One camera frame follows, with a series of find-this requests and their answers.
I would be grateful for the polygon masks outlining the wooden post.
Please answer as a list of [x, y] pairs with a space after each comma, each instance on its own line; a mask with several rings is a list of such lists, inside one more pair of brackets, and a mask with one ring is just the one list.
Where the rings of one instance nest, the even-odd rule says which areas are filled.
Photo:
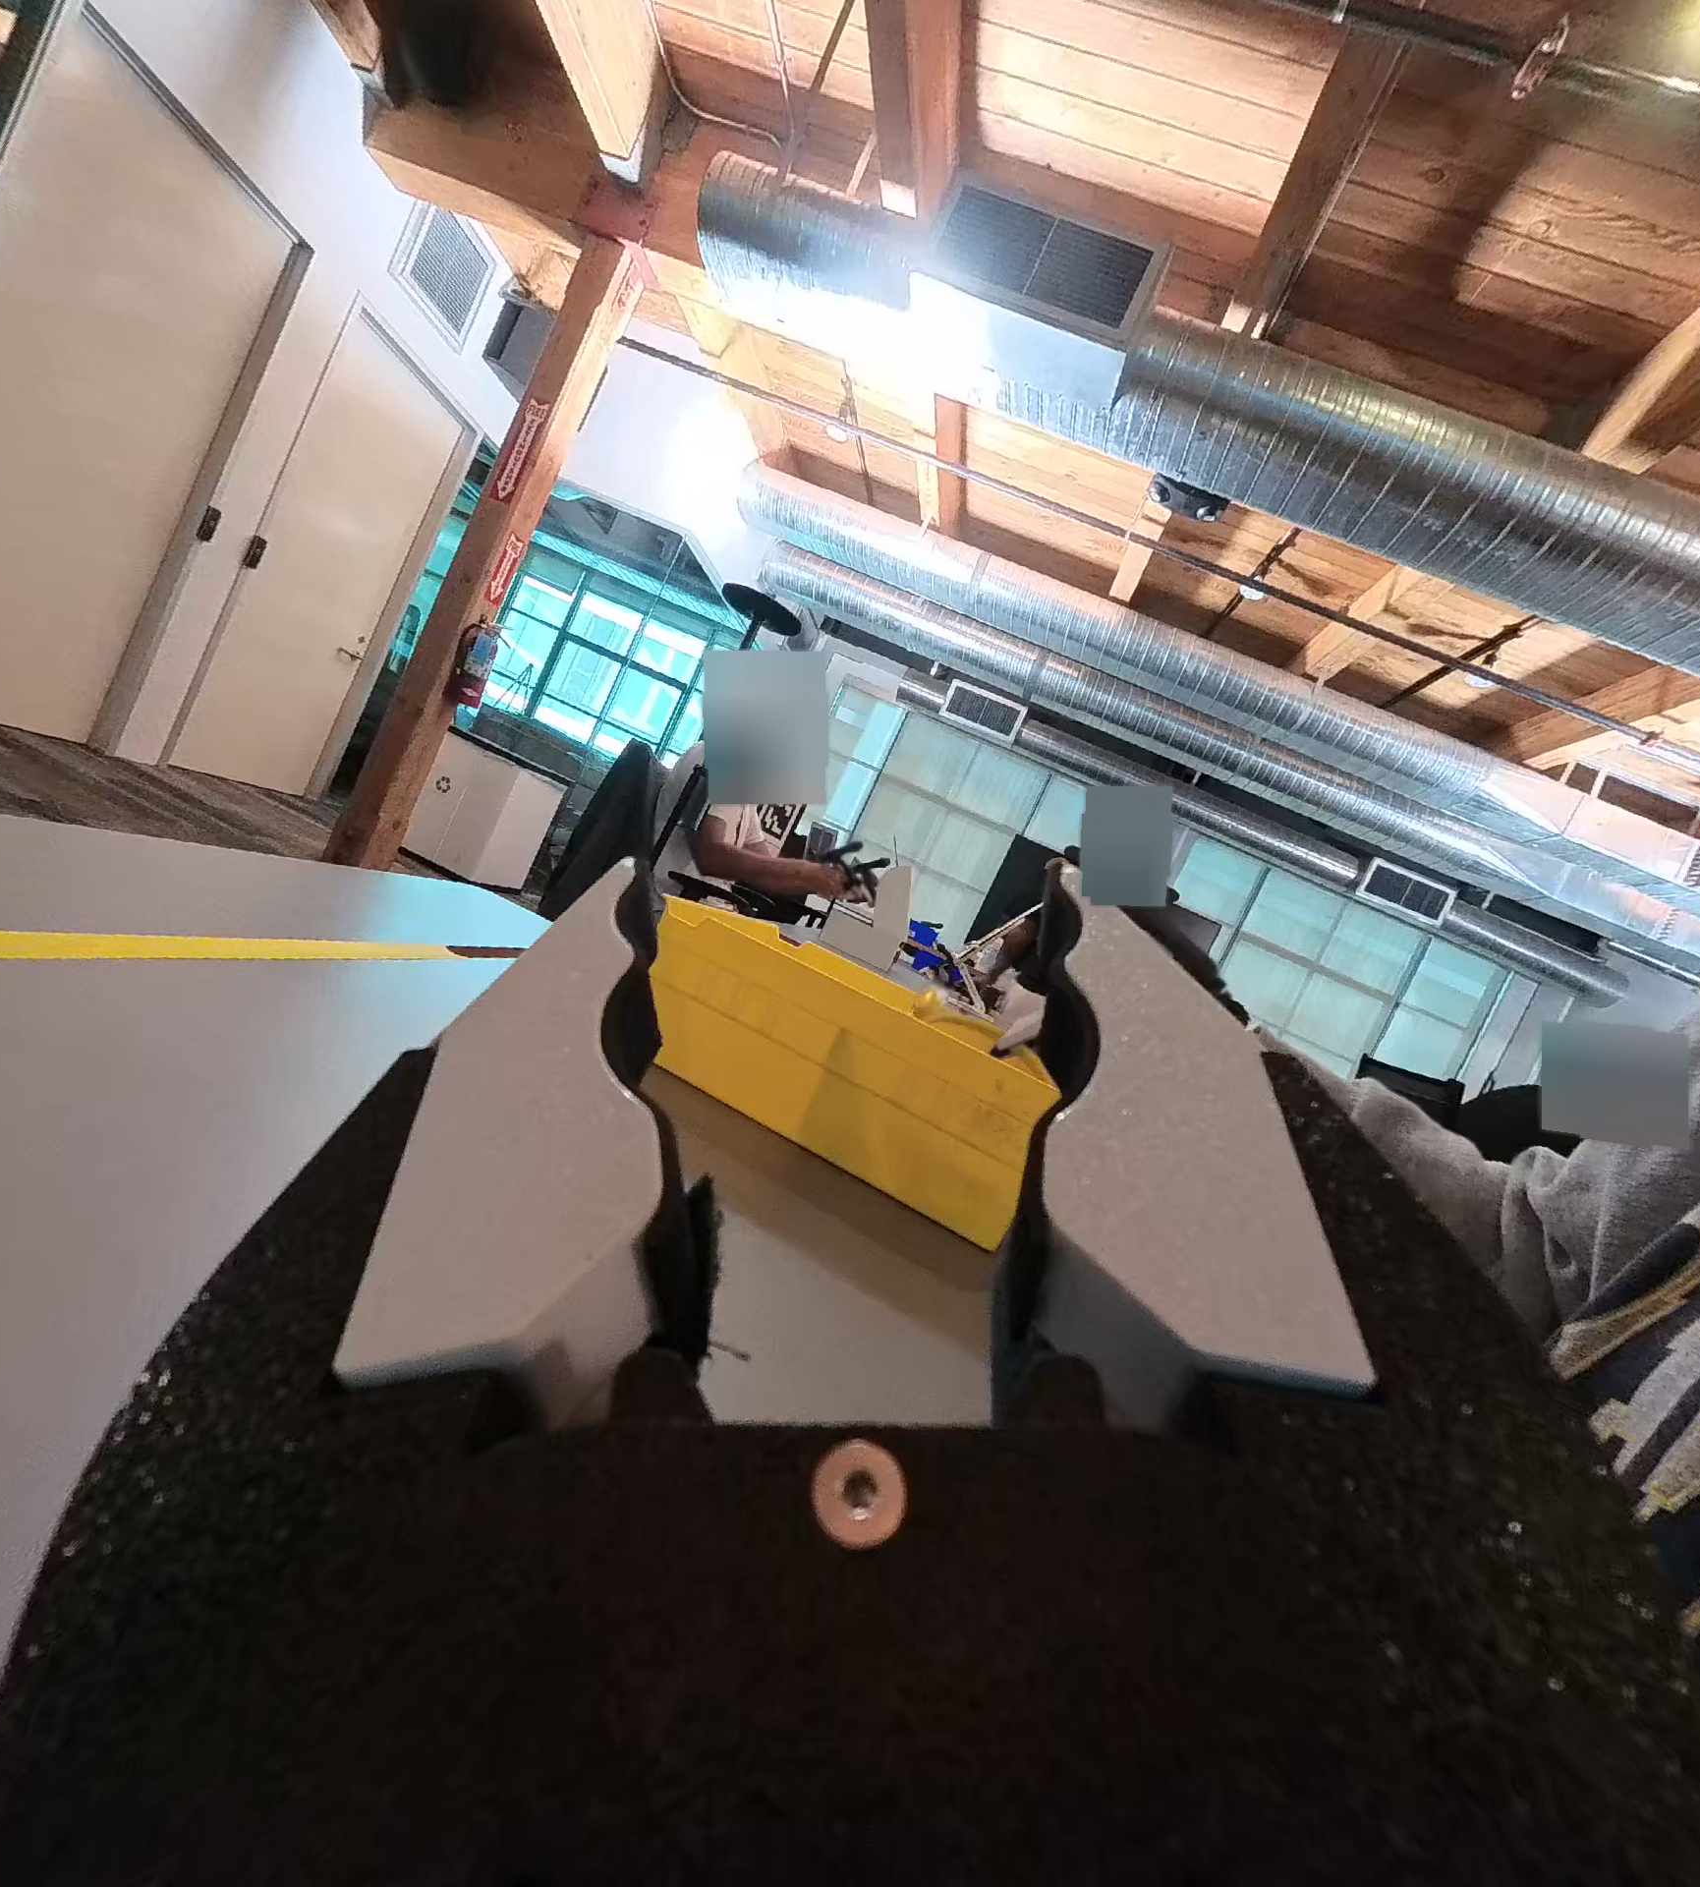
[[613, 349], [626, 331], [644, 286], [642, 276], [638, 256], [628, 245], [599, 233], [581, 239], [554, 329], [518, 402], [532, 396], [552, 406], [540, 445], [512, 506], [489, 498], [491, 471], [483, 481], [320, 862], [367, 872], [387, 872], [394, 864], [455, 714], [451, 675], [459, 636], [465, 626], [497, 618], [487, 618], [483, 608], [489, 565], [506, 534], [524, 538], [530, 547]]

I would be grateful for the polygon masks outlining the white cabinet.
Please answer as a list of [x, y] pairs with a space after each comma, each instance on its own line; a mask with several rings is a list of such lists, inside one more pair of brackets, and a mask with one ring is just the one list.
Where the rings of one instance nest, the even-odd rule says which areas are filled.
[[520, 895], [567, 791], [550, 773], [451, 728], [400, 850], [463, 884]]

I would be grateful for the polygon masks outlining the black duct grille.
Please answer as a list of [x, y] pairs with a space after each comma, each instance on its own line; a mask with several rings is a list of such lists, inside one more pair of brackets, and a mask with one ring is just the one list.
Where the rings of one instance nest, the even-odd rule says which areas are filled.
[[953, 288], [1124, 349], [1157, 304], [1173, 247], [958, 176], [923, 258], [931, 276]]

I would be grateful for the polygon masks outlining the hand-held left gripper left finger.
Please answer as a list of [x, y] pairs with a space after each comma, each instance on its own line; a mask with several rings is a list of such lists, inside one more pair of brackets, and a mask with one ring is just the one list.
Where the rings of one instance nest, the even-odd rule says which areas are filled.
[[440, 1035], [337, 1349], [343, 1391], [506, 1383], [542, 1430], [707, 1420], [715, 1184], [642, 1092], [654, 887], [620, 860]]

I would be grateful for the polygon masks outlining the black office chair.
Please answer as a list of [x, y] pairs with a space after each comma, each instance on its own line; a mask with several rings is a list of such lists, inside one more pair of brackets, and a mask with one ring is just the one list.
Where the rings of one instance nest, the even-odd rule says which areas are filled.
[[628, 742], [560, 850], [536, 917], [558, 921], [620, 862], [634, 862], [648, 870], [650, 909], [662, 919], [673, 876], [695, 876], [693, 840], [709, 805], [703, 744], [666, 766], [646, 744]]

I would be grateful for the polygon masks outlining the white door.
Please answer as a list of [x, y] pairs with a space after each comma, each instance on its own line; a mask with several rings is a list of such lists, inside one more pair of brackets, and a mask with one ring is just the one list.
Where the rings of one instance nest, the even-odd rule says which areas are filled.
[[168, 766], [314, 791], [465, 437], [442, 392], [355, 308], [176, 713]]
[[84, 742], [161, 626], [294, 253], [72, 13], [0, 158], [0, 726]]

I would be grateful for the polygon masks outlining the black wall speaker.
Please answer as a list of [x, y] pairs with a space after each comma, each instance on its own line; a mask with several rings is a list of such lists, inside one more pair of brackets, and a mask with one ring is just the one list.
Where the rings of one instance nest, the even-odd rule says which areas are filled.
[[554, 329], [556, 313], [522, 296], [503, 296], [479, 355], [489, 372], [516, 400], [524, 396]]

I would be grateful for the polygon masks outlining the wall vent grille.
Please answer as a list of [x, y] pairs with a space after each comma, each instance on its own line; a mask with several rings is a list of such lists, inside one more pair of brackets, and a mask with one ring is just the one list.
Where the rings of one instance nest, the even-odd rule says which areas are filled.
[[497, 280], [501, 256], [459, 213], [416, 205], [392, 249], [389, 274], [444, 341], [459, 351]]

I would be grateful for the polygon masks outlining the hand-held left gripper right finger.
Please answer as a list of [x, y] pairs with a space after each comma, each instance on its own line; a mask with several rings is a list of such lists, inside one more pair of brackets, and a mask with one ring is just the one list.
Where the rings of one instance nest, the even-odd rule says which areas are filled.
[[1124, 909], [1051, 862], [1033, 927], [1033, 1125], [990, 1300], [990, 1420], [1078, 1365], [1120, 1428], [1214, 1385], [1363, 1404], [1377, 1369], [1259, 1043]]

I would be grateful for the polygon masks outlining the large silver air duct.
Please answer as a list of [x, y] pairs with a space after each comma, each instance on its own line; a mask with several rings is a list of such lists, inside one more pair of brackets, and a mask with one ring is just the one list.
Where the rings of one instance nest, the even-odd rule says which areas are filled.
[[742, 154], [699, 180], [695, 249], [738, 319], [1700, 679], [1695, 492], [1171, 310], [1100, 343]]

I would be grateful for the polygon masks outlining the yellow tape strip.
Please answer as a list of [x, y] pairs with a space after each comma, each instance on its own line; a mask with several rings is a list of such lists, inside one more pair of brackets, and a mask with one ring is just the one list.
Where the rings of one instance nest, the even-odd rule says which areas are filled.
[[524, 946], [442, 946], [392, 941], [0, 931], [0, 964], [436, 964], [512, 962], [524, 952]]

